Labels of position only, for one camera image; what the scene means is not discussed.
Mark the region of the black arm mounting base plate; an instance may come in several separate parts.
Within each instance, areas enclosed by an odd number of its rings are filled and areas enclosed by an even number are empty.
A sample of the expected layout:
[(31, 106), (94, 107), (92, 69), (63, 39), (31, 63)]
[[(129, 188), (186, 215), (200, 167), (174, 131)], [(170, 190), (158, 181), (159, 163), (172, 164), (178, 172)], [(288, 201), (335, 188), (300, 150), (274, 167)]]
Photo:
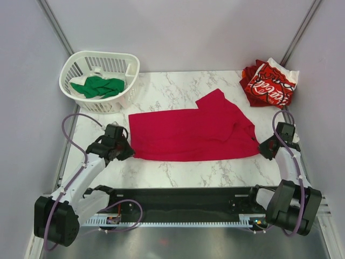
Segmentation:
[(239, 214), (264, 214), (251, 199), (253, 187), (138, 188), (97, 186), (109, 195), (102, 213), (120, 213), (125, 221), (234, 221)]

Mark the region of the crimson red t shirt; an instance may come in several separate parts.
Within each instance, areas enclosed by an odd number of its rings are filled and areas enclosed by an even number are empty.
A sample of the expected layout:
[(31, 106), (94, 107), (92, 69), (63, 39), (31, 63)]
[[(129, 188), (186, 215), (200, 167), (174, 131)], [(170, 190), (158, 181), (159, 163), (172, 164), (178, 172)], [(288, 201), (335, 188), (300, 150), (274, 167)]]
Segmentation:
[(129, 115), (135, 157), (152, 161), (214, 161), (259, 154), (254, 124), (216, 89), (197, 108)]

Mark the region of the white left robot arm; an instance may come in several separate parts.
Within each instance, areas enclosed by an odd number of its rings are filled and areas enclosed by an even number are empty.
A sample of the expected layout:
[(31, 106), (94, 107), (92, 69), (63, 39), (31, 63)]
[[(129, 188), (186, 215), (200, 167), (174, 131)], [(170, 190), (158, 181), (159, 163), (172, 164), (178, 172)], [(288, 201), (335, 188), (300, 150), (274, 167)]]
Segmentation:
[(92, 181), (113, 160), (123, 161), (134, 155), (128, 142), (128, 131), (117, 124), (109, 124), (84, 151), (79, 168), (52, 194), (40, 196), (34, 204), (36, 237), (65, 247), (76, 239), (81, 225), (104, 209), (113, 212), (118, 198), (107, 188), (98, 187), (86, 194)]

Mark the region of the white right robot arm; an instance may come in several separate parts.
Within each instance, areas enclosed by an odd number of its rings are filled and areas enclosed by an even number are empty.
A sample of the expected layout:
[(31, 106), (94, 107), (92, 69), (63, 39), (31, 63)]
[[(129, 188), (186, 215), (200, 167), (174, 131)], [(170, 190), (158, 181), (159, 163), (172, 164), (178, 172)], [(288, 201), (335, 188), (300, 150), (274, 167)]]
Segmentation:
[(278, 122), (274, 134), (259, 145), (260, 154), (275, 160), (281, 181), (276, 189), (256, 185), (247, 198), (248, 209), (266, 213), (266, 222), (291, 234), (309, 234), (322, 200), (301, 164), (300, 147), (293, 142), (295, 126)]

